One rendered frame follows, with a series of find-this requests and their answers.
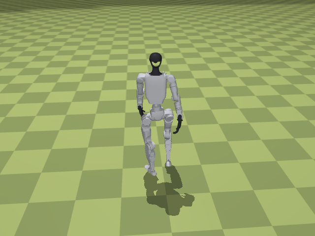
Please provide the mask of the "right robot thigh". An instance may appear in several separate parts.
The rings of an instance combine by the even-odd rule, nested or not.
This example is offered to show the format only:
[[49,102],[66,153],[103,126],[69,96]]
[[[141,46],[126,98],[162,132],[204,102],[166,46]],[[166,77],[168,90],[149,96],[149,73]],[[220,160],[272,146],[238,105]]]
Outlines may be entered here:
[[163,131],[164,138],[167,138],[167,139],[170,138],[169,131],[171,130],[173,119],[174,119],[174,115],[173,115],[172,109],[165,109],[164,110],[164,131]]

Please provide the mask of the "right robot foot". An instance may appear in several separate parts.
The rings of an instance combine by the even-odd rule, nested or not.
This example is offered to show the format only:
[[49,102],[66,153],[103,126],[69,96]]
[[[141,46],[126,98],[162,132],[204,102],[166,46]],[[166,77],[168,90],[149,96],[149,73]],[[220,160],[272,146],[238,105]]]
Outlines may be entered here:
[[165,165],[167,166],[167,167],[170,167],[172,164],[171,164],[171,161],[166,161],[166,163],[165,163]]

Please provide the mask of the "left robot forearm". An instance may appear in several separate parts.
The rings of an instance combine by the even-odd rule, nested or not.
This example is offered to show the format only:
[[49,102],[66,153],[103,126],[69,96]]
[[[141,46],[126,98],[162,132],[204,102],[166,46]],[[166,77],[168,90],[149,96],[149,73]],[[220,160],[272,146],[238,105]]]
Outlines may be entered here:
[[143,107],[143,94],[139,95],[138,89],[137,89],[137,108],[138,108],[138,106]]

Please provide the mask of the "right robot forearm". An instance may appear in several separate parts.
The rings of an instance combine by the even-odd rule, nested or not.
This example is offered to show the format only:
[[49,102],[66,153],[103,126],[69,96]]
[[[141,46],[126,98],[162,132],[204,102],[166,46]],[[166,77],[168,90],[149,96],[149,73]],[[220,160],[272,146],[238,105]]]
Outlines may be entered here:
[[174,103],[175,105],[175,109],[176,109],[176,113],[177,113],[177,117],[178,115],[182,115],[182,118],[183,118],[183,114],[182,114],[182,107],[181,107],[181,99],[180,99],[180,95],[178,94],[178,101],[176,101]]

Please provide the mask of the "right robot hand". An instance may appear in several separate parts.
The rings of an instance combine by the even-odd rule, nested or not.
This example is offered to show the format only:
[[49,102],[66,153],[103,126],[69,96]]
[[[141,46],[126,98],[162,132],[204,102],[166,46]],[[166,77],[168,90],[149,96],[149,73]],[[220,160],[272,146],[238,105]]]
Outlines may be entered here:
[[176,133],[178,133],[178,131],[179,131],[179,129],[180,129],[180,127],[181,127],[181,123],[182,123],[182,115],[178,115],[178,126],[177,126],[177,128],[176,128],[176,131],[175,132],[173,132],[173,134],[176,134]]

